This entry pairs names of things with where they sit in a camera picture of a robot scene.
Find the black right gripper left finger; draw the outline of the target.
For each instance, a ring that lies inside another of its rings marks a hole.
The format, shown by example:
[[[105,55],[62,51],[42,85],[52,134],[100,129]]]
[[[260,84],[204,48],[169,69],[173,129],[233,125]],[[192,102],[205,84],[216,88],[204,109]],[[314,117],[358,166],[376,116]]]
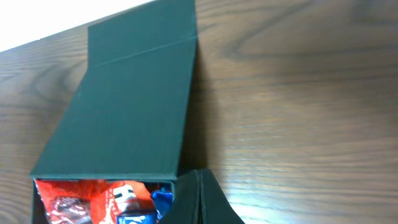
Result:
[[[199,175],[197,170],[180,176],[172,185],[174,200],[159,224],[197,224],[199,222]]]

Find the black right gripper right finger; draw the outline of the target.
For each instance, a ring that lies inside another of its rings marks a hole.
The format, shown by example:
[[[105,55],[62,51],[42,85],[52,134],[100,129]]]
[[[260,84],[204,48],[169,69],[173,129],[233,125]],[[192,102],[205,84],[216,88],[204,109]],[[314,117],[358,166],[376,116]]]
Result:
[[[204,224],[244,224],[233,210],[216,177],[209,169],[199,170],[201,219]]]

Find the purple Dairy Milk bar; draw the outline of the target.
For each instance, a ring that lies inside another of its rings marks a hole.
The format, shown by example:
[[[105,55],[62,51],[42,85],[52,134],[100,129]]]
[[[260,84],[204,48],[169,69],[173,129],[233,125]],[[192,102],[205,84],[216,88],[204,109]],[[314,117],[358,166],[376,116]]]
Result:
[[[170,210],[174,200],[174,194],[169,188],[161,187],[151,193],[151,199],[157,212],[157,220],[160,221]]]

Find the blue Eclipse mint box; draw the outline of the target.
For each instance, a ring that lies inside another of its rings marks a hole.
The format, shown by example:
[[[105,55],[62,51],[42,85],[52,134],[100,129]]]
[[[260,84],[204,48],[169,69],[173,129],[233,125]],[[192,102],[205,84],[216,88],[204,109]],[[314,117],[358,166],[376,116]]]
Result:
[[[155,212],[128,212],[116,218],[117,224],[157,224]]]

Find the dark green box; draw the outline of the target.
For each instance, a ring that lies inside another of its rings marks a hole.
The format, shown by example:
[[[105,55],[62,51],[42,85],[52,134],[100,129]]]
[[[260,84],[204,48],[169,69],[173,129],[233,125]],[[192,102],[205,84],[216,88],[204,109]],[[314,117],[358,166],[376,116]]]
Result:
[[[30,176],[172,186],[196,51],[193,0],[148,2],[90,26],[86,73]]]

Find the red Hacks candy bag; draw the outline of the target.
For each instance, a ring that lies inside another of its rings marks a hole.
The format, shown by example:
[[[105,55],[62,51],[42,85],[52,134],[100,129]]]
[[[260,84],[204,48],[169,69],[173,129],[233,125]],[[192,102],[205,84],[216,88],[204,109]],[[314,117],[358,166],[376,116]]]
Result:
[[[156,214],[142,182],[36,179],[35,186],[50,223],[116,223],[127,214]]]

